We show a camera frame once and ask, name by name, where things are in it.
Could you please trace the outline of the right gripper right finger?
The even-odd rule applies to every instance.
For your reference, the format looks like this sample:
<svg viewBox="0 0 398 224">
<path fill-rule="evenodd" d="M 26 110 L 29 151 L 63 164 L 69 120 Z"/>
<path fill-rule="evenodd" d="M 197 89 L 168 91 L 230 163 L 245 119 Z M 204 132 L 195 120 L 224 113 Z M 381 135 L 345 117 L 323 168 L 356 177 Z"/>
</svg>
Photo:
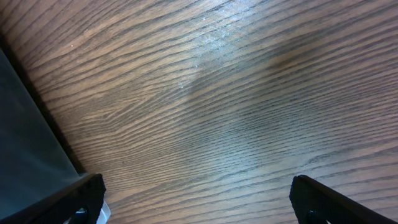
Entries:
<svg viewBox="0 0 398 224">
<path fill-rule="evenodd" d="M 299 224 L 397 224 L 307 175 L 293 178 L 289 199 Z"/>
</svg>

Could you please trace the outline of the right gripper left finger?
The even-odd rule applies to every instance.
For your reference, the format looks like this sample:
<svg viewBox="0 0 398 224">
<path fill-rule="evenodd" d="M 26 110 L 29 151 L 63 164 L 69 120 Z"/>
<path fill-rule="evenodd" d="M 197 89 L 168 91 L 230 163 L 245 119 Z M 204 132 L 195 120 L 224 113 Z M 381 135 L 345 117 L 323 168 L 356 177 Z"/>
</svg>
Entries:
<svg viewBox="0 0 398 224">
<path fill-rule="evenodd" d="M 101 174 L 89 174 L 57 193 L 1 220 L 1 224 L 95 224 L 106 187 Z"/>
</svg>

